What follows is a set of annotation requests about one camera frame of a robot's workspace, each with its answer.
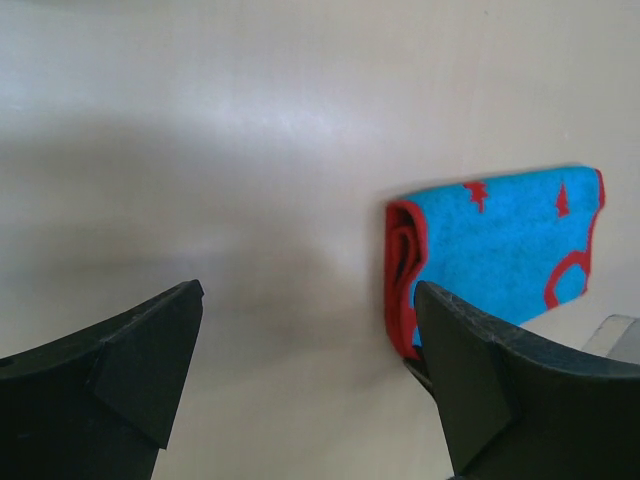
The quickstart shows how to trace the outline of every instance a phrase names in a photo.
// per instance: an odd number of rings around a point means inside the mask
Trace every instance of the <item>red curved shape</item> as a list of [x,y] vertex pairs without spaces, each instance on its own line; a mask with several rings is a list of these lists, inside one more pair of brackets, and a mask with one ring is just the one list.
[[593,234],[596,228],[596,222],[598,221],[598,216],[600,212],[604,208],[607,202],[607,195],[604,188],[604,179],[602,177],[602,172],[600,170],[596,170],[596,174],[598,175],[598,184],[600,188],[599,200],[600,206],[593,216],[593,220],[591,221],[591,225],[589,226],[588,238],[587,238],[587,250],[582,252],[579,250],[574,250],[569,255],[567,255],[562,261],[553,269],[551,272],[551,276],[549,277],[549,281],[544,289],[544,301],[547,304],[547,308],[551,310],[552,308],[557,307],[560,302],[558,301],[558,297],[556,295],[556,287],[560,282],[562,276],[567,273],[567,271],[578,265],[582,268],[582,271],[587,277],[587,280],[584,285],[583,294],[587,293],[588,285],[589,285],[589,277],[591,275],[591,255],[593,248]]
[[415,203],[387,206],[384,299],[387,334],[404,358],[419,359],[413,348],[416,313],[410,307],[411,285],[428,261],[427,221]]

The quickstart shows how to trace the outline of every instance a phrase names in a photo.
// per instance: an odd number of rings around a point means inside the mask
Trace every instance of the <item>black object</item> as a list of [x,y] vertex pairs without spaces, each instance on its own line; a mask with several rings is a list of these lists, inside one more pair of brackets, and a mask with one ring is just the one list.
[[423,354],[456,475],[640,478],[640,366],[574,350],[416,290]]
[[0,360],[0,478],[149,480],[202,318],[197,280]]

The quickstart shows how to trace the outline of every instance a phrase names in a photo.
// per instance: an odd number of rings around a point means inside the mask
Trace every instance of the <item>blue and red cloth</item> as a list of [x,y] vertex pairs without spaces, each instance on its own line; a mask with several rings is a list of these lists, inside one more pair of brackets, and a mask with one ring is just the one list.
[[413,193],[387,206],[385,322],[418,358],[418,281],[515,325],[587,291],[600,171],[564,167]]

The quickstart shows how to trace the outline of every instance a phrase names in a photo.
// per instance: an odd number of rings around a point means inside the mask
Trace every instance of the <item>towel fold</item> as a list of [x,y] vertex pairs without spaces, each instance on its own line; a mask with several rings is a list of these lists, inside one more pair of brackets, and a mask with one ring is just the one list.
[[520,325],[587,290],[600,171],[564,167],[433,188],[387,206],[385,322],[419,358],[413,296],[434,282]]

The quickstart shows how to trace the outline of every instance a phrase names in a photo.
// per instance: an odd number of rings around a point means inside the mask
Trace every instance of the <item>folded towel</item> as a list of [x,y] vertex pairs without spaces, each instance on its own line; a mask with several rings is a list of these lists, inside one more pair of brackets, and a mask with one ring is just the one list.
[[434,282],[515,325],[587,290],[600,171],[565,167],[433,188],[390,202],[385,322],[418,359],[418,281]]

